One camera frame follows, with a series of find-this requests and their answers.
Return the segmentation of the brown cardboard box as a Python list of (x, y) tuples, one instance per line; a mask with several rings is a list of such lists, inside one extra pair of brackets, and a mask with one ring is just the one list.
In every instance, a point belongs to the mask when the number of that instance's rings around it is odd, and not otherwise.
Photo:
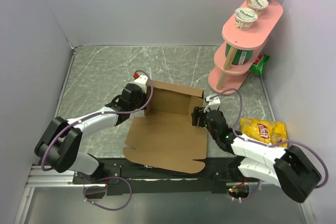
[(135, 116), (125, 139), (125, 158), (133, 163), (196, 174), (205, 168), (205, 128), (192, 125), (194, 108), (202, 107), (202, 89), (154, 81), (150, 103)]

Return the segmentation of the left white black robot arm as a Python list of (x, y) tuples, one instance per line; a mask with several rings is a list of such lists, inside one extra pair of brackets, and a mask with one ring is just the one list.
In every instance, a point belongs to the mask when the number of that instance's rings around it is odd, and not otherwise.
[(34, 150), (41, 158), (42, 170), (54, 169), (59, 173), (72, 170), (85, 174), (92, 183), (100, 182), (104, 176), (104, 163), (80, 152), (81, 140), (120, 125), (130, 114), (144, 110), (147, 104), (147, 85), (133, 82), (96, 112), (76, 119), (66, 120), (60, 116), (52, 119)]

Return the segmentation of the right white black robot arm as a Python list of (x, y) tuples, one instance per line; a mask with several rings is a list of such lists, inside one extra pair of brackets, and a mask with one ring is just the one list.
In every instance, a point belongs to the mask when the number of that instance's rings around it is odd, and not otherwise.
[(229, 169), (235, 181), (255, 178), (278, 186), (292, 200), (302, 203), (317, 187), (322, 176), (297, 146), (268, 147), (228, 126), (220, 110), (196, 106), (192, 125), (205, 127), (217, 146), (239, 157)]

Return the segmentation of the pink tiered wooden shelf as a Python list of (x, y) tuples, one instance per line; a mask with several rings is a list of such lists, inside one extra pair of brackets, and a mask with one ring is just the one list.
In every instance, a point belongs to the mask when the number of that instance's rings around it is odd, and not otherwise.
[[(250, 66), (266, 45), (268, 36), (282, 14), (281, 4), (272, 1), (247, 31), (238, 30), (234, 26), (234, 15), (228, 19), (222, 29), (224, 43), (214, 54), (215, 67), (208, 77), (208, 84), (212, 90), (220, 93), (226, 89), (240, 88), (249, 75)], [(234, 65), (234, 53), (238, 50), (252, 51), (253, 54), (246, 63)]]

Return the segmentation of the yellow chip bag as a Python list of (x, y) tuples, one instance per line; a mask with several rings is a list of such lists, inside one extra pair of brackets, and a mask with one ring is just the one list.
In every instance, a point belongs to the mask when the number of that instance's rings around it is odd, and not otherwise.
[(284, 123), (251, 118), (240, 119), (241, 131), (248, 137), (266, 144), (278, 144), (288, 140)]

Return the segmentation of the green can on shelf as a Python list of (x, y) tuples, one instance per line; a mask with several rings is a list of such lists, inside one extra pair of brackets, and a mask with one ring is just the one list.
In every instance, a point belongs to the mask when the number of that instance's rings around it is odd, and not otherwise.
[[(225, 48), (225, 56), (228, 58), (229, 52), (231, 50), (232, 46), (229, 44), (226, 44)], [(252, 50), (241, 50), (237, 49), (235, 52), (234, 58), (232, 60), (233, 65), (243, 65), (245, 64), (251, 57), (253, 56)]]

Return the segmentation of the green chip bag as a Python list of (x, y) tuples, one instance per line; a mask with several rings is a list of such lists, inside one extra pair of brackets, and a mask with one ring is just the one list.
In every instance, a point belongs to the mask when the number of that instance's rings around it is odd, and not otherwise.
[(269, 55), (259, 53), (256, 60), (250, 66), (249, 71), (252, 73), (263, 75), (265, 72), (265, 67), (266, 67), (268, 60), (269, 60)]

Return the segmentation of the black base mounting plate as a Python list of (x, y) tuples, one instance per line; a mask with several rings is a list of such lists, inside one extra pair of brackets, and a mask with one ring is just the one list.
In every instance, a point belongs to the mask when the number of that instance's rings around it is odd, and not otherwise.
[(188, 174), (161, 168), (149, 168), (132, 163), (125, 158), (100, 158), (104, 164), (103, 173), (97, 178), (86, 179), (77, 174), (73, 177), (75, 185), (92, 185), (99, 178), (118, 175), (126, 179), (132, 192), (136, 193), (189, 193), (211, 192), (227, 193), (227, 186), (244, 181), (237, 166), (241, 157), (208, 157), (205, 168), (196, 174)]

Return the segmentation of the front Chobani yogurt cup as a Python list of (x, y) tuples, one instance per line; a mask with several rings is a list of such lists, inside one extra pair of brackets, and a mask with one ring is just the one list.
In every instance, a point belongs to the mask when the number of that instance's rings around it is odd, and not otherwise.
[(247, 31), (258, 19), (258, 14), (247, 7), (240, 7), (235, 10), (234, 25), (238, 30)]

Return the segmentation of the chobani yogurt cup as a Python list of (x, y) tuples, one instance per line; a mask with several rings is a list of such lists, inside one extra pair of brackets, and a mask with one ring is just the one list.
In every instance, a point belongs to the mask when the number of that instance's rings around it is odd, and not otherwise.
[(247, 7), (254, 10), (258, 16), (268, 7), (267, 0), (246, 0)]
[(238, 30), (247, 31), (258, 19), (258, 14), (247, 7), (240, 7), (235, 10), (234, 25)]

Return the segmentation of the middle Chobani yogurt cup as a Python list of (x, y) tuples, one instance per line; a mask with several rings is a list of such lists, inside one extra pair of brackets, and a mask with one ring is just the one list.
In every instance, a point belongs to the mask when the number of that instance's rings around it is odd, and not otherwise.
[(247, 7), (254, 10), (258, 16), (268, 7), (267, 0), (246, 0)]

